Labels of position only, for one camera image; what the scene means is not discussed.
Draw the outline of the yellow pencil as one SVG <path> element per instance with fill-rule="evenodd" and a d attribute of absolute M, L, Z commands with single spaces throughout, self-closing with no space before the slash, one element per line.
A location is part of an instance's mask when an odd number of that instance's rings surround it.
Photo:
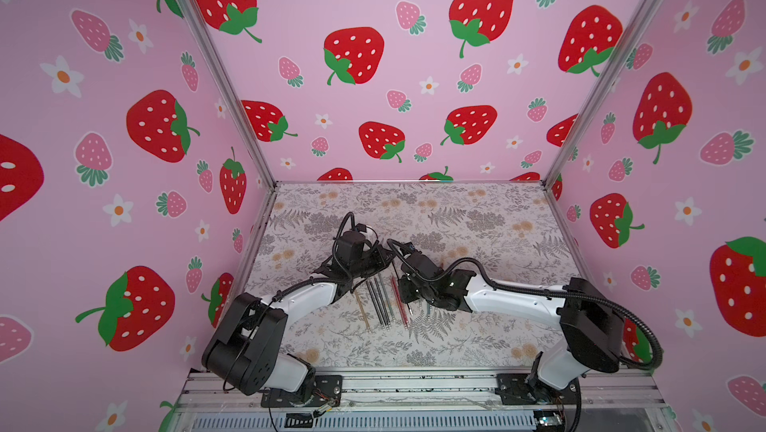
<path fill-rule="evenodd" d="M 370 322 L 369 322 L 369 318 L 367 316 L 366 310 L 364 308 L 363 301 L 361 300 L 361 297 L 359 296 L 358 290 L 355 290 L 353 292 L 353 296 L 354 296 L 354 298 L 356 300 L 356 303 L 357 303 L 357 306 L 359 308 L 360 316 L 361 316 L 361 318 L 363 320 L 363 323 L 365 325 L 365 330 L 369 333 L 369 332 L 372 331 L 372 329 L 371 329 L 371 326 L 370 326 Z"/>

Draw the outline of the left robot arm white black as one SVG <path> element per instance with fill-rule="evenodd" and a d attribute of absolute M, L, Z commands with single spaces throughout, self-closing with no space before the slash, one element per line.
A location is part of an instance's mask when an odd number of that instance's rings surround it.
<path fill-rule="evenodd" d="M 347 213 L 332 239 L 330 256 L 309 278 L 265 298 L 244 292 L 233 300 L 203 351 L 201 365 L 223 380 L 225 391 L 250 396 L 266 389 L 286 394 L 293 403 L 309 402 L 318 392 L 316 370 L 308 361 L 281 352 L 285 332 L 301 318 L 353 294 L 393 258 L 375 228 Z"/>

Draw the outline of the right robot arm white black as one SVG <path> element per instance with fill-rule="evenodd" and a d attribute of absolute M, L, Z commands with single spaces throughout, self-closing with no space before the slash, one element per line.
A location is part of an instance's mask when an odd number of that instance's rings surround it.
<path fill-rule="evenodd" d="M 648 325 L 584 278 L 563 286 L 501 282 L 490 278 L 475 258 L 458 258 L 440 268 L 411 243 L 387 244 L 401 262 L 405 302 L 424 300 L 448 312 L 506 314 L 563 335 L 536 357 L 524 379 L 529 392 L 565 390 L 590 371 L 614 374 L 623 365 L 652 371 L 662 365 L 663 350 Z"/>

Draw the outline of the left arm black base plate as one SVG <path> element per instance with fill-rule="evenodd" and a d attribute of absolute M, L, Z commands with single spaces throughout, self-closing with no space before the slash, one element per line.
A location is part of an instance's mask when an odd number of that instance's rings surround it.
<path fill-rule="evenodd" d="M 261 396 L 262 408 L 319 408 L 339 404 L 342 375 L 311 375 L 296 391 L 269 387 Z"/>

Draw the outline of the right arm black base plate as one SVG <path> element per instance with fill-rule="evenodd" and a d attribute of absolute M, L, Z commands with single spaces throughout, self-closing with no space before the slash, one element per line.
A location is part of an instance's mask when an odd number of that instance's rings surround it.
<path fill-rule="evenodd" d="M 496 377 L 495 394 L 504 405 L 553 406 L 576 405 L 578 396 L 573 385 L 554 389 L 543 382 L 528 380 L 528 373 L 501 373 Z"/>

